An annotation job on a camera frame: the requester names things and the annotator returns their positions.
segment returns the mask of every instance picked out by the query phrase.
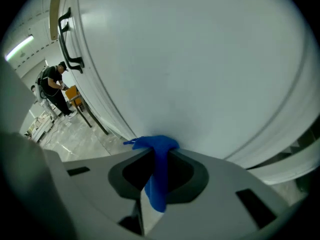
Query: orange chair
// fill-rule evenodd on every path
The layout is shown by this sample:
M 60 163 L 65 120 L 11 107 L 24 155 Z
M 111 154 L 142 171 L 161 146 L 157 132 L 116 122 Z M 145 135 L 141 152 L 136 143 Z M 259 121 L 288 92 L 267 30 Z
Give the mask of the orange chair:
M 80 92 L 77 91 L 77 87 L 75 85 L 71 86 L 68 90 L 65 91 L 65 95 L 68 97 L 68 99 L 72 99 L 74 96 L 78 95 Z M 81 99 L 77 98 L 74 101 L 71 102 L 71 104 L 76 107 L 76 105 L 78 106 L 78 108 L 80 108 L 81 112 L 83 112 L 82 108 L 80 105 L 82 105 Z

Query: black pants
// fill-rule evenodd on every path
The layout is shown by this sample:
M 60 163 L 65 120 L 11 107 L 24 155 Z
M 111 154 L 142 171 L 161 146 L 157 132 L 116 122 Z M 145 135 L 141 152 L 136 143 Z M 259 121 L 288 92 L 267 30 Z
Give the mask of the black pants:
M 61 90 L 54 96 L 49 96 L 45 93 L 45 96 L 48 98 L 49 101 L 52 102 L 64 115 L 69 115 L 72 111 L 68 108 L 64 95 L 62 94 Z

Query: white appliance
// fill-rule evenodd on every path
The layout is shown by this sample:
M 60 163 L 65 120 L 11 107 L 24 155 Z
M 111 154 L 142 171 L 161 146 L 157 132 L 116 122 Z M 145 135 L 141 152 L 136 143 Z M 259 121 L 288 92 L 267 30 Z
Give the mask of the white appliance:
M 291 0 L 60 0 L 59 17 L 76 86 L 126 139 L 166 135 L 251 168 L 320 113 L 319 47 Z

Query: blue cloth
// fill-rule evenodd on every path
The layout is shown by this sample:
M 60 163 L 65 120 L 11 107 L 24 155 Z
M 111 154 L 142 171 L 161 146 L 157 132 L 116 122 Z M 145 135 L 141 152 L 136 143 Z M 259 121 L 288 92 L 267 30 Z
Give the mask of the blue cloth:
M 167 136 L 158 135 L 134 138 L 130 141 L 125 141 L 123 144 L 133 144 L 133 150 L 140 148 L 154 149 L 154 172 L 144 189 L 151 206 L 156 211 L 164 213 L 166 210 L 166 194 L 168 192 L 167 155 L 170 149 L 179 148 L 178 142 Z

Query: sneaker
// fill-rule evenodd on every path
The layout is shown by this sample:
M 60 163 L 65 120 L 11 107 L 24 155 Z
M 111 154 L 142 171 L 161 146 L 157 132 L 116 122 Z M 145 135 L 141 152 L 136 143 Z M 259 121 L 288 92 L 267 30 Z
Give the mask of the sneaker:
M 76 110 L 72 111 L 70 114 L 66 115 L 65 117 L 69 120 L 73 118 L 78 112 Z

